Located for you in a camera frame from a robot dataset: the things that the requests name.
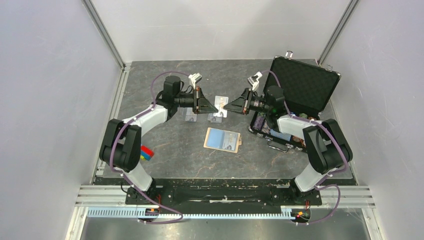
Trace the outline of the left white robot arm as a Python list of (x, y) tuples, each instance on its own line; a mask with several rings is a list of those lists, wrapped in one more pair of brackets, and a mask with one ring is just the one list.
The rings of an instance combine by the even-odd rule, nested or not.
[(130, 185), (138, 190), (138, 197), (145, 204), (153, 203), (157, 190), (152, 187), (154, 179), (143, 168), (142, 137), (154, 127), (170, 120), (180, 108), (190, 108), (194, 114), (216, 113), (218, 110), (205, 97), (197, 85), (202, 79), (200, 73), (188, 74), (187, 90), (177, 71), (165, 72), (163, 89), (153, 95), (147, 109), (124, 120), (108, 121), (99, 159), (115, 173), (125, 177)]

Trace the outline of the tan leather card holder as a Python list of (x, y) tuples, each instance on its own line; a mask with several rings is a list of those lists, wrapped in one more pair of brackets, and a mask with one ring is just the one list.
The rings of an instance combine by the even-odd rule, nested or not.
[(217, 151), (238, 153), (242, 145), (242, 136), (239, 132), (209, 127), (206, 131), (203, 147)]

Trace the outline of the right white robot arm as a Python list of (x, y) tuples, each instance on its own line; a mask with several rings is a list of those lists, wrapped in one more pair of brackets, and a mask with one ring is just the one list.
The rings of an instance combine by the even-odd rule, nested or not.
[(309, 192), (328, 177), (349, 168), (352, 150), (335, 119), (312, 120), (289, 111), (284, 90), (276, 85), (267, 88), (263, 97), (246, 88), (242, 95), (223, 107), (229, 112), (247, 115), (250, 111), (265, 114), (270, 128), (304, 141), (309, 163), (289, 186), (289, 199), (302, 204)]

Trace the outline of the clear acrylic card stand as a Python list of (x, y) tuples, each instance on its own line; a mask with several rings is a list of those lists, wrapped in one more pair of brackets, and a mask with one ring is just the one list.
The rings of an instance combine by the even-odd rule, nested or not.
[[(191, 107), (186, 107), (182, 109), (182, 118), (185, 121), (185, 113), (187, 111), (187, 109), (191, 109)], [(197, 114), (197, 121), (194, 123), (211, 123), (208, 121), (208, 114)]]

